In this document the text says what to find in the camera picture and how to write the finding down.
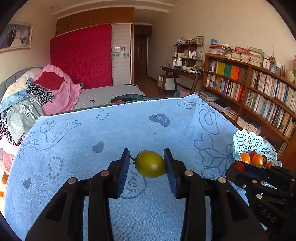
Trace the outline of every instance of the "pink blanket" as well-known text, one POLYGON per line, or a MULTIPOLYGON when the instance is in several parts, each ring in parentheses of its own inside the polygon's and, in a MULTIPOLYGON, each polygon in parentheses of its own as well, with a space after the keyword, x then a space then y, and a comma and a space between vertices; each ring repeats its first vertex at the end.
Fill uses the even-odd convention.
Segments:
MULTIPOLYGON (((45 71, 54 72, 58 76, 65 78, 58 91, 51 90, 54 95, 52 102, 47 102, 45 105, 42 106, 45 115, 51 115, 63 111, 72 110, 74 105, 78 102, 77 97, 83 91, 80 88, 80 85, 75 85, 71 78, 66 73, 64 73, 59 67, 48 64, 43 68, 42 73, 45 71)), ((41 76, 41 74, 35 77, 33 81, 36 81, 41 76)))

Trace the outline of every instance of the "yellow-green fruit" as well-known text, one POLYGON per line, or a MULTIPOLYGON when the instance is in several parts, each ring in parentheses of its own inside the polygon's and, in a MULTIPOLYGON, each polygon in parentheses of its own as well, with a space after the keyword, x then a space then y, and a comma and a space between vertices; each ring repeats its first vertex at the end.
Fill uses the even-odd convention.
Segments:
POLYGON ((141 151, 135 159, 135 165, 143 177, 159 177, 165 174, 165 162, 154 151, 141 151))

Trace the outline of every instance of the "white sliding door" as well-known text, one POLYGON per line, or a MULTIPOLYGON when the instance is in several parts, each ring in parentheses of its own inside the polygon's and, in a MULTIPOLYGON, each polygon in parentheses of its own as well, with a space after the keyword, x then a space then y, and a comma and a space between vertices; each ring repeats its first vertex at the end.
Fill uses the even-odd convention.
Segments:
POLYGON ((131 83, 130 48, 131 24, 112 24, 112 76, 114 85, 131 83), (125 47, 125 51, 116 52, 115 47, 125 47))

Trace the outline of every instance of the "ceiling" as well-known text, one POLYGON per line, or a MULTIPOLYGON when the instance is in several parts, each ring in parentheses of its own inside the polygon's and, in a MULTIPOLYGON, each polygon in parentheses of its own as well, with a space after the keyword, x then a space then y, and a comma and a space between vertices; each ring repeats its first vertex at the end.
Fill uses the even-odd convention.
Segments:
POLYGON ((105 7, 135 7, 135 23, 153 24, 180 0, 36 0, 53 16, 62 18, 77 12, 105 7))

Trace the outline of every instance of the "wedding photo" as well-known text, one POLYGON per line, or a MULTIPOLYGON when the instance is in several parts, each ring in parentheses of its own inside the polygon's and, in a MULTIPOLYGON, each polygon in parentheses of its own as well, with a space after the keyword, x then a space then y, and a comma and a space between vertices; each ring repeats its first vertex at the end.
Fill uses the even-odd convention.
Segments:
POLYGON ((33 25, 10 22, 0 36, 0 52, 31 47, 33 25))

